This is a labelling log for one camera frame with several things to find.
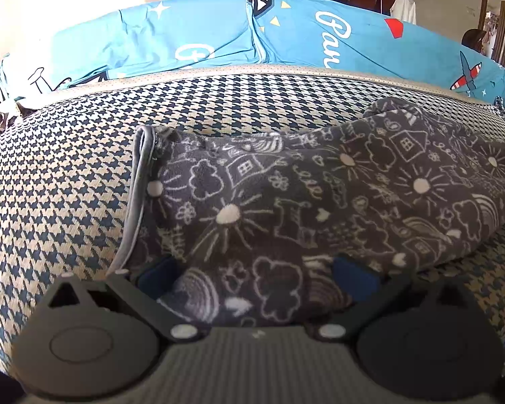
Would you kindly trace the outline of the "grey patterned fleece garment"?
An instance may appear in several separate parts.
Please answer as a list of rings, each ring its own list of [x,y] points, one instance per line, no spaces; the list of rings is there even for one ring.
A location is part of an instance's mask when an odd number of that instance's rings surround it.
[[[144,126],[112,269],[169,256],[182,320],[280,326],[351,300],[333,263],[387,274],[469,255],[505,223],[505,140],[401,99],[299,132]]]

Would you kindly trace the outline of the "white tablecloth table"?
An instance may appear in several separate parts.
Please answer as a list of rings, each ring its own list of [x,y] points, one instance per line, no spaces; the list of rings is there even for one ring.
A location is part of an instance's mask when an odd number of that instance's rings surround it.
[[[413,0],[395,0],[391,16],[402,22],[417,24],[416,3]]]

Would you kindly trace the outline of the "houndstooth sofa cushion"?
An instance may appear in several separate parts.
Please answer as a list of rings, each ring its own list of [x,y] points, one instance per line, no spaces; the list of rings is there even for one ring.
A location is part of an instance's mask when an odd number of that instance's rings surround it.
[[[210,136],[350,121],[397,97],[505,140],[505,111],[418,82],[259,65],[90,83],[23,100],[0,136],[0,372],[12,341],[59,275],[100,279],[121,240],[139,126]]]

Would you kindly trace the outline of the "blue cartoon print pillow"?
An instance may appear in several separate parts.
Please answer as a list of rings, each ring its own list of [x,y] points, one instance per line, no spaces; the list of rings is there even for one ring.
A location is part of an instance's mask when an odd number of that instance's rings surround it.
[[[423,27],[331,0],[161,0],[0,61],[0,102],[184,68],[276,64],[423,82],[493,102],[505,68]]]

